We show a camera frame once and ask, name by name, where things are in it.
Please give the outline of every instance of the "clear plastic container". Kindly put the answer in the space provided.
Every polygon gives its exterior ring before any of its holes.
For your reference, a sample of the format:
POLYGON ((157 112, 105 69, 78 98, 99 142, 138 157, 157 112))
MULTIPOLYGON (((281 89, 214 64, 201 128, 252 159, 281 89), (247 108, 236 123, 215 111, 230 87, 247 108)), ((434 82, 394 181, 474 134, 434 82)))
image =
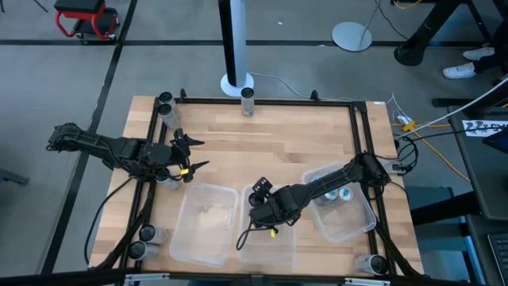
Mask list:
MULTIPOLYGON (((302 183, 307 184, 313 178, 321 178, 342 167, 344 163, 336 162, 308 171, 303 174, 302 183)), ((318 204, 313 199, 309 204, 317 227, 329 242, 343 242, 375 227, 374 212, 360 184, 347 184, 345 187, 352 191, 352 198, 348 202, 335 199, 331 203, 318 204)))
MULTIPOLYGON (((252 209, 248 196, 252 194, 252 185, 241 192, 241 228, 238 236, 248 229, 250 217, 248 212, 252 209)), ((244 247, 238 253, 240 261, 261 265, 293 265, 296 251, 294 243, 294 227, 287 224, 276 226, 279 233, 273 238, 270 231, 251 231, 248 234, 244 247)))
POLYGON ((235 190, 193 184, 183 197, 169 253, 179 261, 222 266, 231 249, 237 214, 235 190))

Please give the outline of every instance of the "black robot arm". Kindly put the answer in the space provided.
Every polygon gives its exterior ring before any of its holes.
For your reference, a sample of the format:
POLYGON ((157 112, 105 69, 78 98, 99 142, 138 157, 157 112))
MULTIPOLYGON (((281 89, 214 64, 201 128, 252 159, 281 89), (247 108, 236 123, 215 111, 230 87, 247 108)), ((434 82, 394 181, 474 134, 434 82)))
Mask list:
POLYGON ((208 162, 192 164, 190 146, 202 145, 177 129, 171 146, 151 143, 145 139, 111 138, 81 130, 75 123, 66 123, 55 127, 49 138, 48 151, 82 151, 102 159, 110 169, 123 168, 129 176, 144 182, 152 181, 156 176, 170 176, 167 167, 178 165, 185 174, 181 179, 185 183, 192 181, 197 168, 208 162))
POLYGON ((253 206, 249 215, 254 227, 273 228, 279 224, 294 225, 302 209, 310 200, 349 183, 361 182, 372 187, 383 187, 390 177, 376 157, 369 153, 356 155, 342 169, 332 172, 308 184, 294 184, 270 193, 271 184, 261 178, 249 196, 253 206))

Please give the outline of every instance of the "red stool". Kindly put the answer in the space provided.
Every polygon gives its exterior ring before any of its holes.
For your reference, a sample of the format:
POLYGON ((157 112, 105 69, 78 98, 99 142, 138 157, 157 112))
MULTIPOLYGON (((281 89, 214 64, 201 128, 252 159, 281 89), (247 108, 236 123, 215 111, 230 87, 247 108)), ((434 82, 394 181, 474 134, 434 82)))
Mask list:
POLYGON ((83 34, 95 34, 102 40, 116 40, 113 31, 120 25, 118 13, 113 8, 106 8, 105 0, 57 0, 54 7, 56 26, 66 37, 76 35, 83 39, 83 34), (78 19, 70 33, 60 24, 62 14, 78 19))

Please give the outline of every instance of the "yellow cable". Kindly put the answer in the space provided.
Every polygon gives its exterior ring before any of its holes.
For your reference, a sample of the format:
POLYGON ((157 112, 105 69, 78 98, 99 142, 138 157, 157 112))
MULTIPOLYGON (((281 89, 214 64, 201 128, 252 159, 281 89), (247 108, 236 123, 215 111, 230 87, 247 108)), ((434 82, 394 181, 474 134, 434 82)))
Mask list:
MULTIPOLYGON (((405 125, 405 124, 402 124, 402 123, 400 123, 400 124, 397 124, 397 123, 392 124, 392 126, 404 126, 404 125, 405 125)), ((443 128, 443 127, 450 127, 450 125, 449 125, 449 124, 436 124, 436 125, 427 126, 427 127, 432 127, 432 128, 443 128)))
MULTIPOLYGON (((420 134, 418 132, 415 132, 414 135, 416 135, 418 138, 421 138, 420 134)), ((426 139, 421 139, 429 148, 431 148, 455 173, 457 173, 459 176, 461 176, 464 180, 471 183, 471 181, 459 170, 457 170, 455 167, 453 167, 452 163, 450 163, 448 160, 446 160, 445 156, 441 154, 437 149, 435 149, 426 139)))
POLYGON ((398 2, 398 0, 395 0, 395 1, 394 1, 394 4, 395 4, 395 5, 396 5, 399 9, 401 9, 401 10, 407 10, 407 9, 409 9, 409 8, 413 8, 414 6, 416 6, 416 5, 420 4, 421 2, 423 2, 423 0, 418 0, 418 1, 416 1, 415 3, 413 3, 413 4, 409 5, 409 6, 400 6, 400 3, 398 2))

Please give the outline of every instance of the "white sneaker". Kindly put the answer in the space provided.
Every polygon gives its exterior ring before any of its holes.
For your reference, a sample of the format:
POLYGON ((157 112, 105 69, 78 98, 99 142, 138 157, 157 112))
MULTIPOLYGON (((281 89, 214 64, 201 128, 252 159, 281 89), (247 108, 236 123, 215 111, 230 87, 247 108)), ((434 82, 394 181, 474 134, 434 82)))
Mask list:
POLYGON ((457 67, 445 68, 443 75, 449 79, 468 79, 476 75, 473 63, 463 64, 457 67))
POLYGON ((464 56, 468 60, 479 60, 483 58, 484 56, 492 56, 494 55, 495 50, 491 47, 485 47, 485 48, 478 48, 476 50, 472 51, 466 51, 462 53, 462 56, 464 56))

